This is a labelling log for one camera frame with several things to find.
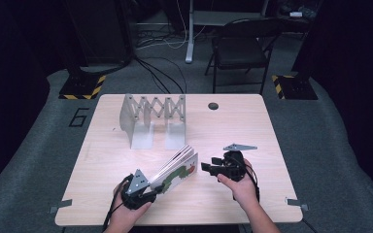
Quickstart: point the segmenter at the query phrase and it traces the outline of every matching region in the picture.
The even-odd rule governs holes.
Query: human arm
[[[113,210],[118,207],[111,215],[110,224],[104,231],[105,233],[127,233],[134,226],[135,222],[148,210],[151,202],[144,204],[138,210],[129,210],[122,204],[120,190],[114,189],[114,193],[119,192],[114,203]]]
[[[245,159],[245,163],[252,170],[252,165],[247,159]],[[223,174],[218,174],[217,178],[221,183],[232,190],[232,194],[236,201],[247,214],[247,217],[250,220],[251,229],[254,233],[280,232],[275,223],[271,220],[268,214],[265,213],[259,202],[256,200],[255,187],[248,174],[246,174],[238,183]]]

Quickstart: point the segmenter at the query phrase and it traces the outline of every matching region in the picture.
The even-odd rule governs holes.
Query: metal bracket
[[[309,211],[310,208],[308,207],[307,204],[301,204],[301,201],[299,200],[295,200],[295,199],[288,199],[286,198],[286,202],[289,206],[297,206],[297,207],[300,207],[301,210],[303,211]]]
[[[257,147],[245,146],[239,144],[231,144],[228,147],[223,148],[223,150],[238,151],[238,150],[256,150]]]
[[[147,178],[144,176],[144,174],[141,172],[141,170],[137,169],[135,171],[134,178],[131,181],[131,184],[129,185],[128,190],[126,191],[126,194],[131,196],[132,193],[136,193],[137,191],[146,188],[150,185]]]
[[[58,202],[56,206],[51,206],[50,209],[48,210],[48,214],[56,213],[59,208],[68,207],[68,206],[72,206],[72,199],[60,201]]]
[[[151,114],[165,118],[165,147],[168,150],[181,149],[186,143],[186,97],[180,95],[175,103],[165,98],[164,103],[157,97],[148,101],[141,96],[139,103],[131,94],[126,94],[119,115],[120,129],[128,135],[132,149],[150,149],[153,147],[153,127]]]

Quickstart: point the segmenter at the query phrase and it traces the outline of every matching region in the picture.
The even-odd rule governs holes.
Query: small black object
[[[223,159],[213,157],[212,163],[217,166],[201,163],[202,171],[209,172],[211,176],[215,177],[218,174],[223,174],[235,182],[241,181],[247,173],[254,183],[256,199],[259,201],[259,187],[253,176],[247,171],[242,152],[239,150],[229,150],[223,154]]]

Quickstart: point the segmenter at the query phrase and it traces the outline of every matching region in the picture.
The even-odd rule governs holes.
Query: book
[[[150,179],[151,190],[162,188],[160,193],[170,191],[197,171],[198,153],[190,145],[185,145],[171,157]]]

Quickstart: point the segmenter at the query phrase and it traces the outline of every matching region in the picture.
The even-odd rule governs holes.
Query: yellow and black warning tape
[[[99,78],[96,87],[93,89],[90,95],[59,95],[59,99],[94,99],[101,91],[102,84],[104,83],[106,76]]]
[[[293,78],[293,76],[272,76],[272,81],[274,82],[275,90],[277,91],[278,97],[280,99],[286,99],[283,89],[281,88],[279,78]]]

